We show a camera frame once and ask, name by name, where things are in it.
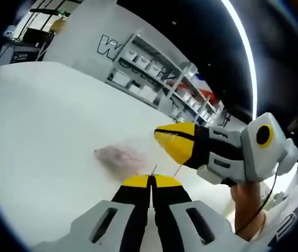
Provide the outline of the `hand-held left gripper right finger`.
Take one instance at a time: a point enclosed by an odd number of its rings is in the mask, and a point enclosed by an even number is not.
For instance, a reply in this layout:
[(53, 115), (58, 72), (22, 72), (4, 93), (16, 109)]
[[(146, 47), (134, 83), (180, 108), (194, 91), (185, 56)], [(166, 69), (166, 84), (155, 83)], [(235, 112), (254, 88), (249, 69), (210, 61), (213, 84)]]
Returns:
[(192, 201), (173, 177), (151, 176), (155, 224), (163, 251), (243, 251), (230, 223), (201, 201)]

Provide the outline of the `person's right hand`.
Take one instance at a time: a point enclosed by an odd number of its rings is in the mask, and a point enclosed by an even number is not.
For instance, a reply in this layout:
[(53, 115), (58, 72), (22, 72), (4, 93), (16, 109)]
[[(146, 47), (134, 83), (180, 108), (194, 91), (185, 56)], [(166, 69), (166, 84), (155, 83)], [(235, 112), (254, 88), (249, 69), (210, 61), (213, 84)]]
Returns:
[(235, 203), (236, 221), (246, 222), (261, 206), (261, 186), (259, 182), (248, 182), (231, 187), (231, 197)]

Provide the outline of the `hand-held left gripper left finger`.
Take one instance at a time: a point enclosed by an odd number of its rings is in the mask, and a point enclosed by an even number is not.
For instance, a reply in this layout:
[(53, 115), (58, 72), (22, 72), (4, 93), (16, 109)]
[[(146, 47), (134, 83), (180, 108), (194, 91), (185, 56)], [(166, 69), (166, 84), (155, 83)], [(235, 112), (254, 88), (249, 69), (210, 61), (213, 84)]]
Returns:
[(127, 178), (113, 199), (102, 200), (76, 218), (56, 241), (41, 242), (33, 251), (139, 251), (147, 225), (151, 177)]

